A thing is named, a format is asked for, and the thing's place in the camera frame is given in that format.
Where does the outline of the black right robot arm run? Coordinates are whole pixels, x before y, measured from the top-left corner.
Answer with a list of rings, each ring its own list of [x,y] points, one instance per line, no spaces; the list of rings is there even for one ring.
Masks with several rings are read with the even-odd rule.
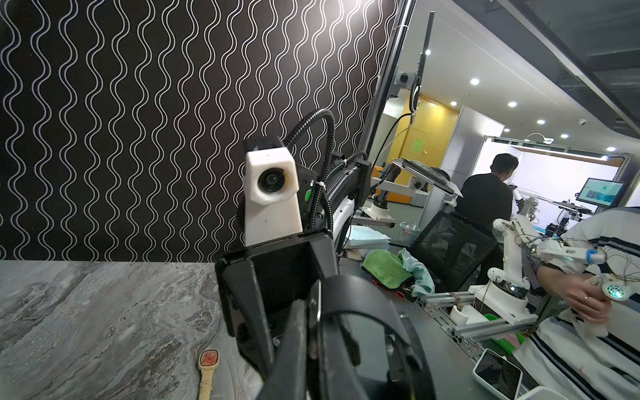
[[[243,143],[244,245],[222,255],[215,273],[228,333],[262,378],[273,371],[292,304],[338,274],[349,220],[368,196],[365,153],[345,156],[335,142],[333,113],[320,108],[283,138]]]

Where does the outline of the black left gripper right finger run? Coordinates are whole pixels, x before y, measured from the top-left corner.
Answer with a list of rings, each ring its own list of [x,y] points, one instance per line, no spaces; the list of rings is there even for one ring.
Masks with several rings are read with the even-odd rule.
[[[368,399],[335,319],[318,329],[318,393],[319,399]]]

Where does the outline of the smartphone on desk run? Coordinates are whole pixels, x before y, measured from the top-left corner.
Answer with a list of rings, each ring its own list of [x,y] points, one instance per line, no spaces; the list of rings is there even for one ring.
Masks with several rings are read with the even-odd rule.
[[[485,349],[473,368],[473,377],[498,399],[515,400],[523,371],[491,349]]]

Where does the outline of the green cloth on desk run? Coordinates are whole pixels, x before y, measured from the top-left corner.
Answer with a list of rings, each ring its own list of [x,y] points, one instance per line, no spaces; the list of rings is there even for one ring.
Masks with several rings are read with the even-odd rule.
[[[436,285],[427,267],[406,249],[397,254],[388,250],[372,250],[361,268],[380,287],[416,298],[434,294]]]

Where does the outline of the white desktop robot arm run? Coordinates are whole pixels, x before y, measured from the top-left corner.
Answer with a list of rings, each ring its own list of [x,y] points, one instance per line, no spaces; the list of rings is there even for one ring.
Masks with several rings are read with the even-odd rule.
[[[533,272],[536,263],[574,261],[600,265],[605,262],[601,250],[570,247],[558,239],[541,236],[529,218],[521,214],[510,220],[497,218],[493,228],[503,236],[503,266],[490,268],[487,284],[471,286],[471,304],[452,308],[450,317],[458,326],[487,321],[475,304],[490,308],[513,326],[534,323],[538,318],[527,310],[527,294],[539,285]]]

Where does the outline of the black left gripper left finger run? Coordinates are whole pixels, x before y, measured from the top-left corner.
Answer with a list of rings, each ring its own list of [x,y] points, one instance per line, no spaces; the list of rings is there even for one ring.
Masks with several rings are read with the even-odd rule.
[[[305,399],[308,359],[308,305],[291,304],[283,339],[257,399]]]

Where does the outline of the person in black shirt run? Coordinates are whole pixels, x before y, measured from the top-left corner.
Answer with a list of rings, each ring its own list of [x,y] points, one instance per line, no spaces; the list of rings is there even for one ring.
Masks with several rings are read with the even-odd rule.
[[[461,189],[454,213],[478,226],[495,241],[493,251],[480,263],[478,285],[488,283],[488,270],[503,266],[502,250],[493,233],[493,221],[510,220],[513,211],[513,189],[505,181],[518,167],[518,159],[509,153],[500,153],[490,166],[490,173],[469,177]]]

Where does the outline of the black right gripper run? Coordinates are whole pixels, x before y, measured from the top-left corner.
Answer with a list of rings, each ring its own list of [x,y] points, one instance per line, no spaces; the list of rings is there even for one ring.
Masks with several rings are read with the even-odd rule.
[[[282,334],[291,304],[309,297],[318,280],[338,275],[327,231],[300,233],[226,253],[215,263],[228,334],[262,378],[276,358],[273,339]]]

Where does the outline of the person in striped shirt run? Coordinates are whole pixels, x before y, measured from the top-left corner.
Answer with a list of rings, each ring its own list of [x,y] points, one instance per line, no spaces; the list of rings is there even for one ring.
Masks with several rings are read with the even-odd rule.
[[[562,236],[571,247],[598,249],[604,263],[553,261],[537,268],[549,294],[568,305],[545,318],[513,356],[539,386],[567,399],[639,397],[639,295],[616,301],[604,279],[639,283],[639,209],[612,208]]]

